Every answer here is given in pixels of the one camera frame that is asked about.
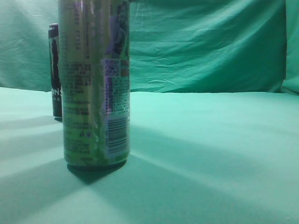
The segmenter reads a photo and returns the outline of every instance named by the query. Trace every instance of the can top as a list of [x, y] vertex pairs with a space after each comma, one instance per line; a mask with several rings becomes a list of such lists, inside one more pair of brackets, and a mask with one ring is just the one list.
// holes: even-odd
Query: can top
[[50, 28], [58, 27], [58, 23], [52, 23], [52, 24], [49, 25], [49, 27], [50, 27]]

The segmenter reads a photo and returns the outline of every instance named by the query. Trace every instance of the green can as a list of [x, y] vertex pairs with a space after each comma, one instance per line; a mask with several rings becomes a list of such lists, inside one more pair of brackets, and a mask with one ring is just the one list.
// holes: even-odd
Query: green can
[[130, 153], [129, 0], [59, 0], [64, 157], [83, 169]]

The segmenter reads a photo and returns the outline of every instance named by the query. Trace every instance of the can bottom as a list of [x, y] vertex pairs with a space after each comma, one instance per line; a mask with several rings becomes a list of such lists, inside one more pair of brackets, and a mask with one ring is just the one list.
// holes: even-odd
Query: can bottom
[[55, 120], [55, 121], [62, 122], [62, 117], [55, 117], [54, 120]]
[[61, 113], [53, 113], [53, 116], [55, 118], [62, 118], [62, 114]]
[[124, 160], [122, 162], [108, 165], [108, 166], [75, 166], [71, 164], [67, 164], [68, 169], [72, 170], [79, 170], [79, 171], [87, 171], [87, 172], [95, 172], [95, 171], [105, 171], [105, 170], [117, 170], [121, 167], [123, 167], [126, 164], [127, 160]]

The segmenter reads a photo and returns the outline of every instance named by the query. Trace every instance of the table surface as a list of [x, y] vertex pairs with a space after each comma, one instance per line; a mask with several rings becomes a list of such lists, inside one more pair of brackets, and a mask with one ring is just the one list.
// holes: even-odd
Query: table surface
[[0, 224], [298, 224], [299, 97], [131, 95], [114, 172], [63, 159], [51, 93], [0, 88]]

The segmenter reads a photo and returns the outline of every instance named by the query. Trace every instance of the energy drink can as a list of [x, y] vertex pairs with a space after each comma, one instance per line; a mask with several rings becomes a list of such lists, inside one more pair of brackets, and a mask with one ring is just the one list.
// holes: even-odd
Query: energy drink can
[[129, 0], [59, 0], [64, 157], [82, 169], [130, 152]]
[[50, 24], [49, 49], [50, 49], [50, 71], [52, 84], [53, 116], [62, 117], [61, 83], [59, 79], [58, 58], [59, 39], [58, 24]]

